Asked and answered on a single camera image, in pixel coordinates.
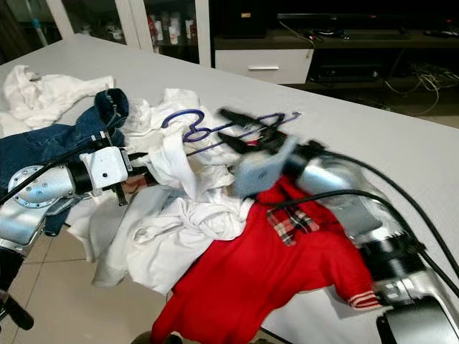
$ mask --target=tile floor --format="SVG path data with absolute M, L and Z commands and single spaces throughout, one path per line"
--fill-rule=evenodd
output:
M 422 117 L 459 128 L 459 116 Z M 11 286 L 11 294 L 35 318 L 30 331 L 6 318 L 1 344 L 129 344 L 150 328 L 165 298 L 130 280 L 110 289 L 92 287 L 94 264 L 65 230 L 41 237 Z M 270 339 L 259 333 L 257 338 Z

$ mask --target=white drawer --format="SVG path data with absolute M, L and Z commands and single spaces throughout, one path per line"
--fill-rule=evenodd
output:
M 276 84 L 303 84 L 312 49 L 217 50 L 215 68 Z

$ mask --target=tabletop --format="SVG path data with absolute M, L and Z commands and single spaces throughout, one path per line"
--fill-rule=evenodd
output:
M 459 130 L 385 110 L 294 90 L 280 85 L 201 67 L 77 34 L 0 66 L 0 81 L 14 65 L 29 65 L 43 75 L 64 74 L 90 80 L 112 75 L 129 97 L 158 103 L 164 88 L 195 91 L 210 111 L 230 105 L 263 115 L 299 111 L 303 115 L 283 131 L 316 139 L 333 151 L 359 158 L 385 172 L 431 216 L 451 251 L 459 257 Z M 80 101 L 61 123 L 72 124 L 91 106 Z M 0 110 L 5 107 L 0 102 Z M 451 268 L 413 209 L 386 184 L 369 176 L 406 216 L 432 258 L 450 276 Z M 459 302 L 454 299 L 456 307 Z M 335 299 L 333 289 L 296 295 L 263 323 L 293 343 L 378 343 L 375 325 L 381 310 L 357 312 Z

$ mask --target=denim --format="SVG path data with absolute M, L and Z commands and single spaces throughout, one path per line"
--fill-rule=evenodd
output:
M 128 116 L 129 104 L 122 90 L 113 88 L 99 92 L 94 106 L 87 109 L 75 125 L 54 124 L 27 133 L 0 139 L 0 194 L 8 189 L 10 178 L 21 168 L 44 165 L 47 161 L 91 141 L 91 136 L 100 137 L 99 132 L 108 132 L 112 144 L 124 145 L 124 136 L 119 127 Z M 70 209 L 54 216 L 47 216 L 45 231 L 57 235 Z

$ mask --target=glass cabinet door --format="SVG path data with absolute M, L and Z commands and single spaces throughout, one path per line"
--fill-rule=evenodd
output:
M 115 0 L 62 0 L 75 33 L 126 44 Z
M 0 64 L 59 40 L 46 0 L 0 0 Z
M 199 63 L 194 0 L 144 0 L 154 52 Z

